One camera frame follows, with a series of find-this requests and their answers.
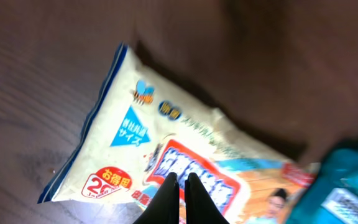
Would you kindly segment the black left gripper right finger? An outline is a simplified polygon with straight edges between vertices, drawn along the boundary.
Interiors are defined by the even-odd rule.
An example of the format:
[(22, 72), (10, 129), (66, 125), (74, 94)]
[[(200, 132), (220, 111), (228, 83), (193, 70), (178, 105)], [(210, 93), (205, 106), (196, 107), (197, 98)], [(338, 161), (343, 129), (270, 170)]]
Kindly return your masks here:
[(194, 172), (185, 181), (185, 203), (187, 224), (229, 224)]

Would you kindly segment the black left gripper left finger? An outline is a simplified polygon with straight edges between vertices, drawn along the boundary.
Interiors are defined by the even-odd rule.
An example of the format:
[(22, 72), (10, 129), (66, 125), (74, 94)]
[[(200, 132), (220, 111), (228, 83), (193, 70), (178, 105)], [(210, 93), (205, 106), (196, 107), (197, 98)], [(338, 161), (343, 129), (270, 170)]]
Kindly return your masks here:
[(180, 187), (177, 175), (171, 172), (133, 224), (179, 224)]

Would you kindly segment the wet wipes pack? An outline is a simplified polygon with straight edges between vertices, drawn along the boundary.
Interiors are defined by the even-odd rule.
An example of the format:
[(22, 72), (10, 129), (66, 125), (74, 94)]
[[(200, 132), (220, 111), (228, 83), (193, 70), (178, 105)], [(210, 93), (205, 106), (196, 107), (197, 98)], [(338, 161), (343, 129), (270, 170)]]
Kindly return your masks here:
[(180, 191), (190, 173), (230, 223), (285, 223), (314, 180), (287, 156), (241, 131), (144, 65), (121, 44), (80, 143), (45, 186), (39, 203), (76, 200), (146, 208), (168, 174)]

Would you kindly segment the teal mouthwash bottle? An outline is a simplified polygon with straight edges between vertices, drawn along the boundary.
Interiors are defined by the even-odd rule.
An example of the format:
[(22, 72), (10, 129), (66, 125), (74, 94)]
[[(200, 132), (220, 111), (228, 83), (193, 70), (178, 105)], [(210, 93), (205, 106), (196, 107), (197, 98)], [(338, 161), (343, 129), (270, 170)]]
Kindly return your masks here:
[(323, 162), (289, 224), (358, 224), (358, 148), (338, 149)]

